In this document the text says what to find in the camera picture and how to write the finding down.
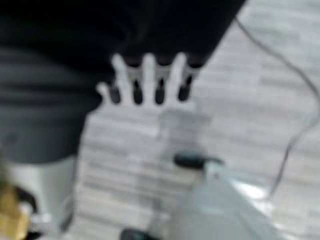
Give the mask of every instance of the cable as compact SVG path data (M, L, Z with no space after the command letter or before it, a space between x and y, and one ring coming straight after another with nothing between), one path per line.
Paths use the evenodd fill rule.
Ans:
M318 88L315 86L315 84L309 79L309 77L297 66L295 66L293 63L291 63L290 60L288 60L286 57L281 55L280 53L276 52L275 50L271 49L270 47L266 46L263 42L256 39L248 30L247 28L239 21L238 18L235 18L235 22L238 25L238 27L243 31L243 33L260 49L262 49L265 53L268 55L274 57L275 59L282 62L288 69L295 72L308 86L310 91L313 93L314 98L316 100L317 104L317 110L312 119L310 120L309 124L306 125L303 129L301 129L297 134L295 134L290 141L287 144L279 171L276 175L274 183L271 185L271 188L264 200L271 200L275 192L277 191L280 183L283 180L284 173L289 161L289 156L291 154L291 151L296 146L296 144L305 136L305 134L313 129L320 121L320 92Z

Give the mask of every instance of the person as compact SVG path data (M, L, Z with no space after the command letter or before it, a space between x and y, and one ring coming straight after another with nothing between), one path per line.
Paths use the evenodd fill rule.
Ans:
M163 70L157 79L155 101L162 104L166 66L178 52L187 53L179 97L183 101L198 69L216 49L244 2L1 1L0 144L16 173L13 180L26 189L33 188L39 213L59 218L55 223L69 222L69 216L55 215L58 203L53 201L62 201L70 190L62 176L75 167L74 161L68 166L66 162L77 156L87 114L102 102L97 84L109 86L119 102L110 56L121 53L134 70L141 66L145 53L154 53ZM137 104L143 101L142 77L138 76L132 81ZM62 186L61 199L56 199L57 194L51 193Z

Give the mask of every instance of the yellow object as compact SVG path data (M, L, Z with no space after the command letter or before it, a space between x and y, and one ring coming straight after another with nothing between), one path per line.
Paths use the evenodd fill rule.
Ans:
M8 181L0 156L0 239L25 239L29 223L30 217L19 206L17 193Z

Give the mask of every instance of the trouser leg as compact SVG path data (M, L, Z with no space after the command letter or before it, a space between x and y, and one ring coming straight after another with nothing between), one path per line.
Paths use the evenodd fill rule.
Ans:
M21 49L0 49L0 142L13 184L35 200L32 229L59 234L73 214L73 185L86 115L106 76Z

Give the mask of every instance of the floor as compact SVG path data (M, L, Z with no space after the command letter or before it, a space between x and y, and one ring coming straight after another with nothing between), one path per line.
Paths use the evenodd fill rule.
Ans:
M261 41L287 56L320 87L320 1L249 0L239 14ZM121 229L150 229L169 216L201 174L172 163L179 150L224 159L230 168L270 184L290 137L317 107L308 88L233 24L195 83L186 104L176 100L184 57L174 63L165 105L154 82L135 106L121 59L124 100L105 102L88 119L82 139L75 224L66 239L116 240ZM153 77L153 59L144 62ZM273 200L272 218L289 239L320 239L320 126L299 142Z

